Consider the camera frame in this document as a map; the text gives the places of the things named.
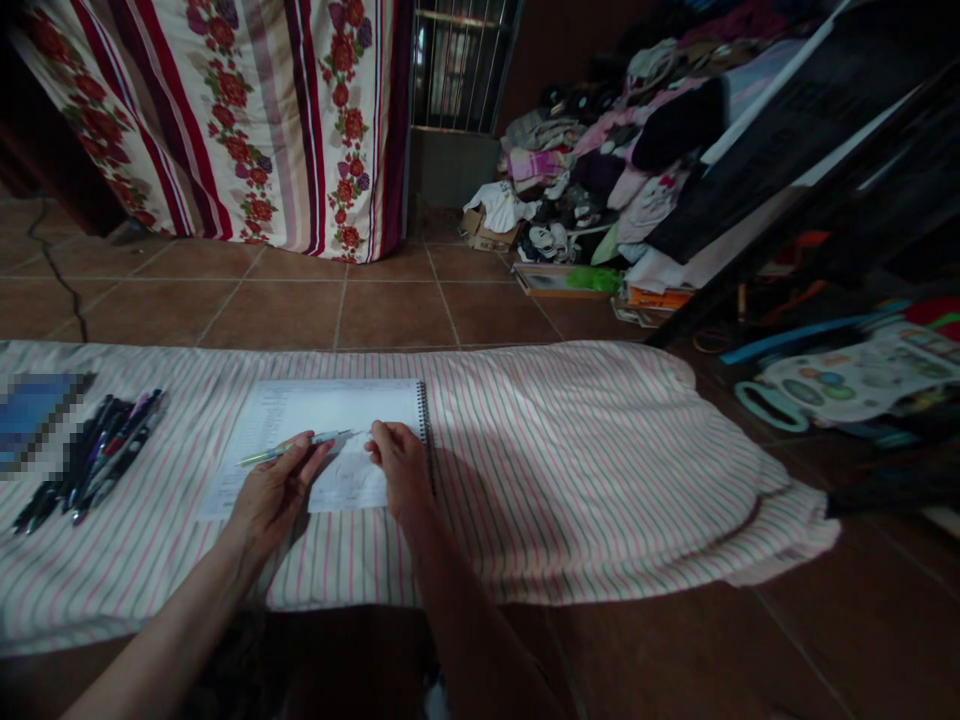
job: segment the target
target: person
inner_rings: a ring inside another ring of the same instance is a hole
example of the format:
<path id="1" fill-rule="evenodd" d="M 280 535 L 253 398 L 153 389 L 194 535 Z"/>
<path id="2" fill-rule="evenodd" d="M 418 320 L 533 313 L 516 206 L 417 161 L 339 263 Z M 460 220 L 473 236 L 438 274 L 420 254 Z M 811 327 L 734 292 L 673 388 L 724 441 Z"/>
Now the person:
<path id="1" fill-rule="evenodd" d="M 387 510 L 413 557 L 456 720 L 559 718 L 557 697 L 484 593 L 433 499 L 423 444 L 402 423 L 375 422 L 366 444 L 387 478 Z M 172 717 L 268 559 L 290 533 L 333 441 L 293 438 L 255 467 L 214 547 L 160 612 L 67 711 L 66 718 Z"/>

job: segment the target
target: metal grille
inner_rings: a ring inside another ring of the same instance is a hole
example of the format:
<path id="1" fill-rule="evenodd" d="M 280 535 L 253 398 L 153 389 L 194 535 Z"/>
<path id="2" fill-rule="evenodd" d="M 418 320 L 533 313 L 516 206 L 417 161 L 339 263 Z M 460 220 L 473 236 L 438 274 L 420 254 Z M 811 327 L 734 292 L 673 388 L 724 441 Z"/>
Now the metal grille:
<path id="1" fill-rule="evenodd" d="M 413 124 L 489 135 L 523 0 L 417 0 Z"/>

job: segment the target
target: paper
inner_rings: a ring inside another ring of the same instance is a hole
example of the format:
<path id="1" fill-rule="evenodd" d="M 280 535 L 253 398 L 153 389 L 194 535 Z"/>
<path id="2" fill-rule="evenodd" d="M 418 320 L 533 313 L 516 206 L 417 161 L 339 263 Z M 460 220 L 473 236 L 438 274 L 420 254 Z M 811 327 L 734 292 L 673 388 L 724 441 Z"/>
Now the paper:
<path id="1" fill-rule="evenodd" d="M 383 471 L 363 449 L 374 420 L 402 422 L 423 437 L 419 380 L 261 380 L 250 391 L 197 520 L 225 520 L 252 468 L 244 457 L 304 430 L 349 430 L 310 491 L 310 513 L 386 507 Z"/>

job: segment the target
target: black cable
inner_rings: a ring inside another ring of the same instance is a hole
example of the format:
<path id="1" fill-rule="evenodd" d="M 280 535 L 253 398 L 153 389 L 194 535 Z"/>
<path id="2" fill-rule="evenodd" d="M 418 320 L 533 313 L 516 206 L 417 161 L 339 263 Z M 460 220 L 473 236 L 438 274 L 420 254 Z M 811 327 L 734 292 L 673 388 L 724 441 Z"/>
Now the black cable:
<path id="1" fill-rule="evenodd" d="M 80 297 L 80 293 L 74 290 L 63 279 L 63 276 L 60 274 L 57 264 L 53 261 L 53 257 L 50 255 L 50 242 L 44 240 L 43 238 L 38 238 L 33 234 L 33 231 L 37 226 L 43 222 L 43 219 L 47 216 L 47 201 L 45 198 L 40 198 L 40 215 L 36 220 L 33 221 L 33 224 L 30 226 L 30 229 L 27 230 L 27 237 L 36 240 L 40 243 L 40 252 L 43 253 L 44 259 L 47 261 L 47 265 L 50 266 L 50 270 L 53 272 L 53 276 L 57 279 L 57 282 L 63 286 L 63 289 L 70 293 L 70 297 L 73 299 L 73 316 L 77 319 L 77 322 L 80 324 L 80 341 L 83 343 L 90 342 L 87 337 L 87 321 L 84 319 L 83 315 L 80 312 L 80 306 L 83 304 L 83 298 Z"/>

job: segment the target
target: floral curtain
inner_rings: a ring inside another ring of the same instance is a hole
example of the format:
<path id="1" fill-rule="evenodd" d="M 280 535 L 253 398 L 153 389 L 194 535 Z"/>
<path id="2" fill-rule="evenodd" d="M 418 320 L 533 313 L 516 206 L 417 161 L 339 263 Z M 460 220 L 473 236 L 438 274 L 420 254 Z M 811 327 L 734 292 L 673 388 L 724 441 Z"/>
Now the floral curtain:
<path id="1" fill-rule="evenodd" d="M 364 263 L 400 234 L 399 5 L 33 0 L 13 42 L 151 230 Z"/>

